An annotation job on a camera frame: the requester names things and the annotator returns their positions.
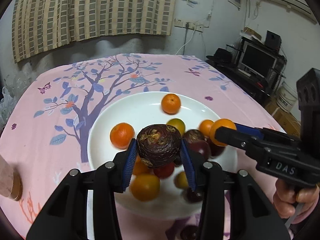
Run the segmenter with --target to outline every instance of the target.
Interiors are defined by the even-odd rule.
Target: computer monitor
[[[277,59],[269,53],[259,49],[253,44],[248,42],[244,43],[244,53],[242,53],[239,63],[257,75],[267,78],[270,69],[275,67],[276,62]]]

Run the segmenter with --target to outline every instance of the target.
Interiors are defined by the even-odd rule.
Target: metal screw
[[[206,168],[206,169],[211,169],[213,167],[212,163],[209,163],[209,162],[205,162],[203,164],[203,166]]]
[[[107,162],[104,166],[108,169],[112,169],[115,166],[115,164],[113,162]]]
[[[246,170],[240,170],[240,171],[239,171],[239,174],[240,174],[242,177],[248,176],[248,172],[247,172]]]
[[[78,174],[78,170],[77,170],[77,169],[73,169],[73,170],[71,170],[71,171],[69,172],[69,174],[70,174],[71,176],[76,176],[76,175]]]

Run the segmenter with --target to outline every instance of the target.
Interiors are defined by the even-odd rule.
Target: hand
[[[293,188],[284,182],[282,179],[276,181],[276,193],[273,195],[273,205],[279,213],[281,218],[289,218],[294,212],[295,208],[292,204],[295,202],[305,203],[301,213],[309,210],[319,195],[319,187],[303,188],[298,193],[295,193]]]

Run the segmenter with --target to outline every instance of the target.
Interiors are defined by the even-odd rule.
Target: cardboard box
[[[253,29],[250,29],[249,27],[245,27],[244,30],[243,30],[244,33],[247,33],[249,35],[253,35],[255,37],[257,37],[259,40],[262,39],[262,36],[257,33],[256,31],[254,31]]]
[[[266,105],[265,109],[269,114],[273,115],[273,118],[287,134],[300,137],[300,123],[291,113],[286,113],[283,111],[277,105],[275,99],[272,99],[271,102]]]

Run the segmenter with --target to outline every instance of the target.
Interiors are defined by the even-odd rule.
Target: monitor screen
[[[241,62],[263,77],[267,77],[275,60],[274,57],[248,44]]]

